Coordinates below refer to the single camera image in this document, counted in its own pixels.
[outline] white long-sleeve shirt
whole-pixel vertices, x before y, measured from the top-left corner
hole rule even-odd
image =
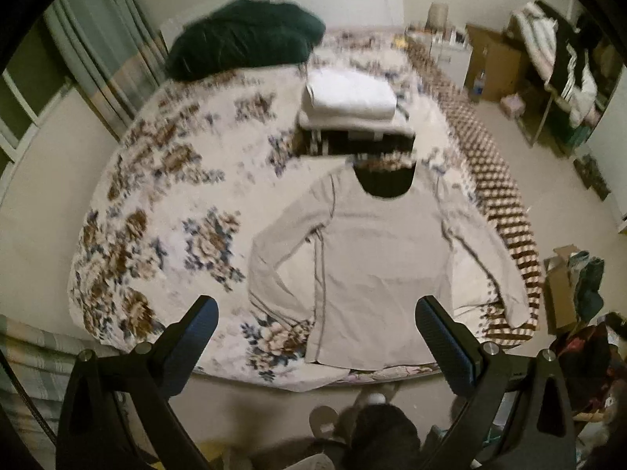
[[[310,235],[316,243],[315,324],[305,359],[378,370],[433,357],[416,329],[416,301],[434,295],[451,312],[452,243],[490,275],[516,327],[529,318],[527,293],[494,228],[459,189],[416,166],[409,190],[368,194],[349,165],[318,182],[253,241],[251,302],[285,325],[311,317],[277,269]]]

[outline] window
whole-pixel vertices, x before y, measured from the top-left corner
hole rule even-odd
[[[68,76],[39,19],[0,78],[0,203],[30,141],[67,90]]]

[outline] floral bedsheet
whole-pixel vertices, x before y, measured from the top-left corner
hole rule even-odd
[[[168,81],[123,137],[93,194],[68,282],[77,325],[130,351],[180,320],[199,295],[209,295],[220,319],[199,372],[289,390],[437,372],[434,363],[374,373],[305,363],[311,320],[286,330],[249,303],[253,237],[347,160],[294,153],[306,73],[318,65],[353,67],[390,81],[416,131],[417,160],[474,201],[466,159],[393,34],[329,34],[307,65]],[[280,271],[312,315],[313,253],[306,242]],[[463,249],[455,249],[455,260],[455,317],[481,339],[494,288]]]

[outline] pile of clothes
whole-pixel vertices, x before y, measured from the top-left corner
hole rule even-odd
[[[325,24],[288,2],[232,0],[185,28],[165,63],[175,81],[197,81],[242,67],[306,62]]]
[[[298,123],[310,155],[410,152],[415,133],[388,81],[352,69],[311,71]]]
[[[610,344],[604,322],[563,334],[551,343],[551,350],[562,368],[574,415],[603,408],[616,376],[626,376],[625,363]]]

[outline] shirt sleeve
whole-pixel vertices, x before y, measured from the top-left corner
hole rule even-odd
[[[443,210],[444,232],[457,238],[496,284],[512,328],[529,320],[529,298],[525,282],[497,231],[459,188],[439,178],[436,186]]]
[[[312,313],[286,287],[277,270],[307,236],[331,221],[334,207],[335,185],[328,175],[253,239],[248,265],[250,301],[285,326],[306,320]]]

